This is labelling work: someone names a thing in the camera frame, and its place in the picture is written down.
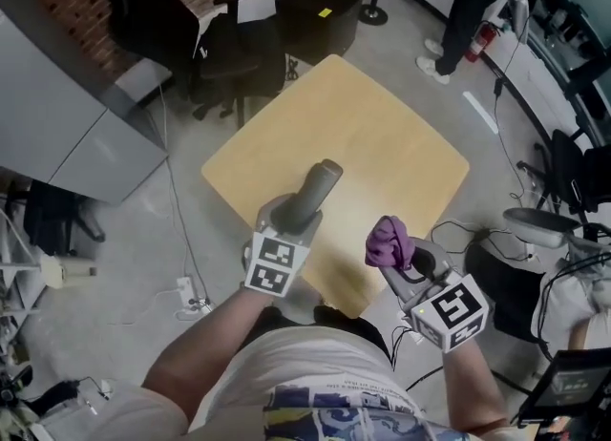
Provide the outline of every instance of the black office chair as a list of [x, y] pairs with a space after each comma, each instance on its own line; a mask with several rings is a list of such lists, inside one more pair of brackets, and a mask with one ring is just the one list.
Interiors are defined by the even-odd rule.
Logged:
[[284, 85], [284, 49], [274, 23], [238, 24], [240, 0], [214, 0], [226, 3], [228, 13], [212, 20], [199, 43], [199, 20], [180, 0], [109, 1], [115, 42], [170, 70], [180, 95], [200, 105], [193, 113], [198, 120], [220, 103], [228, 116], [237, 100], [242, 127], [243, 98], [274, 96]]
[[535, 144], [535, 149], [541, 152], [544, 171], [524, 161], [517, 168], [543, 184], [537, 209], [551, 196], [557, 214], [565, 201], [571, 214], [579, 214], [584, 220], [585, 212], [598, 212], [600, 203], [611, 201], [611, 145], [582, 153], [572, 137], [556, 130], [552, 135], [551, 164], [543, 146]]
[[246, 96], [274, 97], [282, 89], [286, 61], [282, 39], [272, 19], [238, 23], [240, 0], [214, 0], [227, 5], [227, 13], [212, 19], [198, 43], [200, 76], [214, 80], [223, 96], [224, 111], [230, 115], [234, 101], [238, 126], [244, 124]]
[[12, 219], [12, 206], [16, 201], [26, 201], [23, 227], [30, 237], [30, 244], [38, 246], [49, 256], [73, 255], [72, 228], [75, 223], [95, 242], [106, 241], [97, 227], [97, 234], [80, 215], [80, 206], [86, 197], [34, 180], [28, 191], [20, 191], [14, 182], [9, 187], [5, 213]]

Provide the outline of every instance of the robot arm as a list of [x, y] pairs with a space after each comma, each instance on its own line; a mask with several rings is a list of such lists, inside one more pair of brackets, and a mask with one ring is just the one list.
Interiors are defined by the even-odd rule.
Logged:
[[245, 249], [250, 263], [244, 286], [276, 297], [286, 295], [323, 219], [319, 207], [342, 173], [339, 164], [325, 159], [312, 166], [297, 193], [277, 197], [261, 208]]
[[441, 246], [413, 240], [411, 270], [379, 269], [402, 302], [403, 320], [447, 353], [484, 329], [488, 303], [473, 277], [461, 276]]

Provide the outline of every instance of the black pole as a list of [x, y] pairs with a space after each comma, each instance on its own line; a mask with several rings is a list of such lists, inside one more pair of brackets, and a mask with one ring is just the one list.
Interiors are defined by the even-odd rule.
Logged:
[[389, 15], [378, 7], [378, 0], [371, 0], [361, 7], [359, 20], [368, 25], [384, 25], [389, 21]]

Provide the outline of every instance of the person's leg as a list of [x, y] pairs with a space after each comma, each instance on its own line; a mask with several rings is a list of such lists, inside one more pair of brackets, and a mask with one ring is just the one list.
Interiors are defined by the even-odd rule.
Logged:
[[524, 341], [535, 342], [531, 322], [543, 275], [513, 268], [479, 244], [469, 247], [465, 271], [495, 302], [495, 327]]
[[452, 74], [469, 49], [469, 44], [481, 23], [484, 11], [495, 0], [454, 0], [441, 46], [443, 56], [435, 62], [440, 75]]
[[318, 305], [314, 308], [314, 322], [317, 326], [332, 327], [341, 329], [363, 339], [367, 339], [371, 343], [378, 346], [390, 360], [389, 350], [382, 338], [382, 334], [375, 325], [361, 319], [350, 319], [343, 312], [326, 305]]
[[267, 332], [271, 332], [272, 330], [282, 329], [284, 327], [294, 327], [299, 324], [287, 319], [283, 313], [280, 311], [278, 307], [269, 306], [263, 309], [263, 312], [257, 319], [257, 322], [252, 326], [250, 332], [244, 339], [243, 343], [240, 345], [238, 351], [241, 351], [250, 343], [252, 343], [255, 339], [260, 338]]

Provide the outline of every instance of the wooden table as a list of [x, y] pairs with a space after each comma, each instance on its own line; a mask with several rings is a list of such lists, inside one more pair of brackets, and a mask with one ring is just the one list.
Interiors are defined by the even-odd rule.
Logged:
[[373, 225], [396, 215], [412, 236], [426, 237], [469, 164], [398, 98], [332, 55], [261, 110], [201, 172], [254, 227], [264, 203], [297, 191], [324, 158], [344, 174], [322, 206], [303, 276], [327, 302], [358, 317], [386, 285], [364, 263]]

